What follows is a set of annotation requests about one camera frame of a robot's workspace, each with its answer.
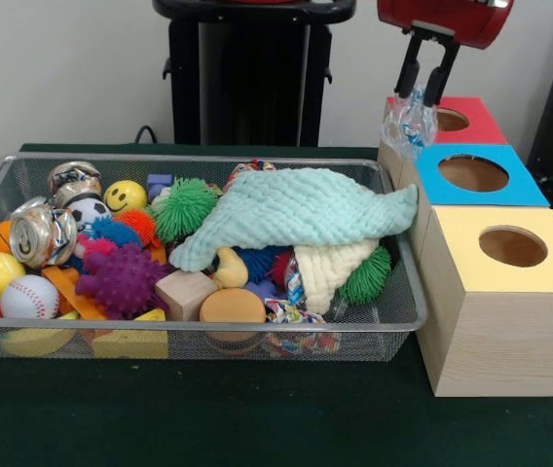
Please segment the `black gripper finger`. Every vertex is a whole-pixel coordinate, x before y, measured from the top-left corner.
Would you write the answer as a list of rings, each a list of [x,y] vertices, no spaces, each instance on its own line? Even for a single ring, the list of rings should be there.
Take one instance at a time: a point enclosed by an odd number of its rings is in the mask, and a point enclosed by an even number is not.
[[[423,40],[423,32],[410,32],[410,42],[404,56],[396,87],[394,89],[394,92],[399,98],[406,99],[411,94],[415,86],[420,71],[418,55]]]
[[[441,63],[431,71],[424,90],[424,106],[429,108],[440,103],[460,49],[453,39],[443,39],[439,43],[444,48],[444,55]]]

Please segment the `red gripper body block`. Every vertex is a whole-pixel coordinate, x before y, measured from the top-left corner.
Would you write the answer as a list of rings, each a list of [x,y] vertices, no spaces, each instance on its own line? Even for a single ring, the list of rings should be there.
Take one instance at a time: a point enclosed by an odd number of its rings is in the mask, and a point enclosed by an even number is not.
[[[487,49],[501,32],[513,1],[378,0],[381,22],[452,37],[461,46]]]

